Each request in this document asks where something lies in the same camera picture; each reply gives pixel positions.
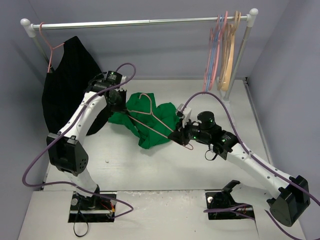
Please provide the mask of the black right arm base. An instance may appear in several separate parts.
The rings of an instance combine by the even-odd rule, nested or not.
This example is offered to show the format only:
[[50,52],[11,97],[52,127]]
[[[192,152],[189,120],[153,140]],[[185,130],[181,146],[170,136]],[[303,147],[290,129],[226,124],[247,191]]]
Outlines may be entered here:
[[213,212],[207,212],[210,221],[255,220],[253,207],[248,204],[238,203],[231,196],[234,187],[239,186],[240,182],[238,180],[232,180],[220,191],[207,191],[205,193],[207,209],[215,210]]

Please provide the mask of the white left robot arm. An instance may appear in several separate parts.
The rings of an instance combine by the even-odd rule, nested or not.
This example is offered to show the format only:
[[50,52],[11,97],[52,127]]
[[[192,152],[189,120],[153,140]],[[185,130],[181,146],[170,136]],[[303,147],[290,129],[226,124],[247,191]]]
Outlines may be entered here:
[[83,147],[86,135],[94,122],[105,124],[111,115],[126,109],[126,90],[120,86],[126,78],[108,71],[104,78],[95,77],[88,84],[79,106],[58,133],[50,133],[46,142],[51,165],[63,172],[70,184],[82,195],[82,204],[89,210],[100,204],[99,186],[92,179],[87,165],[89,155]]

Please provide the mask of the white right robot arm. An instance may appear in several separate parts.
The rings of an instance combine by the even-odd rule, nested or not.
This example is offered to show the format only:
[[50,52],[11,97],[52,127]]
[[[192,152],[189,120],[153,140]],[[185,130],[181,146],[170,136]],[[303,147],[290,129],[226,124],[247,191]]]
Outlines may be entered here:
[[304,177],[284,173],[255,155],[236,135],[217,125],[211,111],[199,113],[197,122],[180,111],[176,114],[179,122],[169,135],[170,140],[180,145],[187,145],[191,140],[207,145],[215,157],[238,166],[262,186],[250,187],[232,180],[218,195],[218,202],[227,206],[261,207],[286,227],[291,227],[310,205],[309,184]]

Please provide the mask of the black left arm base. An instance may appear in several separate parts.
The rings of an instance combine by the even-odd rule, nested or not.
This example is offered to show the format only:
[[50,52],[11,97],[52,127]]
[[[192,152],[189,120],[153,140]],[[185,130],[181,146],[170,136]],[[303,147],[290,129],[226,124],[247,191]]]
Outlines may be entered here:
[[69,223],[113,223],[116,202],[99,196],[84,197],[73,192],[69,208]]

